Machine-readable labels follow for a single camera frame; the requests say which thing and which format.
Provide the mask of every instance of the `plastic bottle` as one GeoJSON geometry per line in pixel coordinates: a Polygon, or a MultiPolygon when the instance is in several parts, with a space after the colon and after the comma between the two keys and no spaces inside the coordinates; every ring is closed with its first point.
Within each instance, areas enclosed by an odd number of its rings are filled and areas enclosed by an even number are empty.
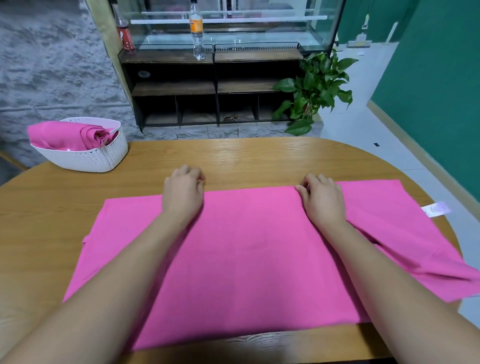
{"type": "Polygon", "coordinates": [[[193,56],[197,60],[205,58],[204,48],[204,21],[197,5],[197,0],[191,0],[190,7],[190,32],[193,37],[193,56]]]}
{"type": "Polygon", "coordinates": [[[117,32],[120,36],[123,49],[128,51],[129,53],[135,52],[135,45],[133,44],[132,35],[130,34],[130,30],[128,29],[128,20],[126,20],[118,5],[117,0],[110,0],[112,5],[113,14],[115,15],[115,23],[117,25],[117,32]]]}

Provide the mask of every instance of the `wooden table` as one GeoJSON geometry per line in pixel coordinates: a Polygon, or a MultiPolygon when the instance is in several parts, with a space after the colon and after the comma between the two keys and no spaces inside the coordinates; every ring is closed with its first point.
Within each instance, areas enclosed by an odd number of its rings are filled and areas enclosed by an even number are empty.
{"type": "MultiPolygon", "coordinates": [[[[317,138],[133,142],[108,173],[49,162],[0,187],[0,357],[61,303],[81,241],[106,198],[161,194],[183,163],[201,167],[207,191],[294,185],[308,172],[337,181],[400,179],[420,204],[432,200],[409,177],[360,149],[317,138]]],[[[445,217],[434,219],[459,250],[445,217]]],[[[319,363],[388,356],[371,324],[251,335],[135,352],[124,363],[319,363]]]]}

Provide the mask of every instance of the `folded pink cloth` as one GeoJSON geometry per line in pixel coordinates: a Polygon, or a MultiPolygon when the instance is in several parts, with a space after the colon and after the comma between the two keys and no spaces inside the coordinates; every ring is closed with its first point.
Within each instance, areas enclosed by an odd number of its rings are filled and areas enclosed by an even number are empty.
{"type": "Polygon", "coordinates": [[[27,128],[30,143],[37,148],[81,151],[110,144],[118,133],[98,125],[70,121],[44,121],[27,128]]]}
{"type": "MultiPolygon", "coordinates": [[[[341,185],[350,223],[429,290],[448,302],[480,292],[480,272],[463,261],[400,181],[341,185]]],[[[150,224],[161,200],[105,201],[65,300],[150,224]]],[[[306,217],[293,187],[206,192],[197,222],[158,282],[134,336],[135,350],[369,321],[343,264],[306,217]]]]}

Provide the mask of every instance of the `green potted plant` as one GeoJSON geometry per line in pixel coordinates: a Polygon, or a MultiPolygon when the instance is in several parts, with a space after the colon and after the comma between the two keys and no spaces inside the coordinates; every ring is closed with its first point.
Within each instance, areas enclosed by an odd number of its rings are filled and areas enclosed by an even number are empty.
{"type": "Polygon", "coordinates": [[[335,97],[340,101],[352,103],[352,91],[342,90],[341,85],[350,81],[345,70],[358,60],[344,58],[338,60],[336,51],[332,51],[331,57],[324,52],[313,53],[301,61],[304,76],[285,78],[273,87],[274,90],[292,92],[294,102],[285,100],[282,105],[273,112],[272,120],[278,120],[283,112],[290,109],[290,119],[293,123],[285,130],[293,135],[303,135],[312,129],[313,115],[320,108],[335,107],[335,97]]]}

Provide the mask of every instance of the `glass panel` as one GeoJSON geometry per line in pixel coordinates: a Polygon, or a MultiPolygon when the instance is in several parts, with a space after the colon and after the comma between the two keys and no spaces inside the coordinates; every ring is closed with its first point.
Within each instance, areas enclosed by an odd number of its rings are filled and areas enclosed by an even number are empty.
{"type": "MultiPolygon", "coordinates": [[[[298,42],[331,46],[342,0],[198,0],[204,43],[298,42]]],[[[189,0],[119,0],[139,49],[191,45],[189,0]]]]}

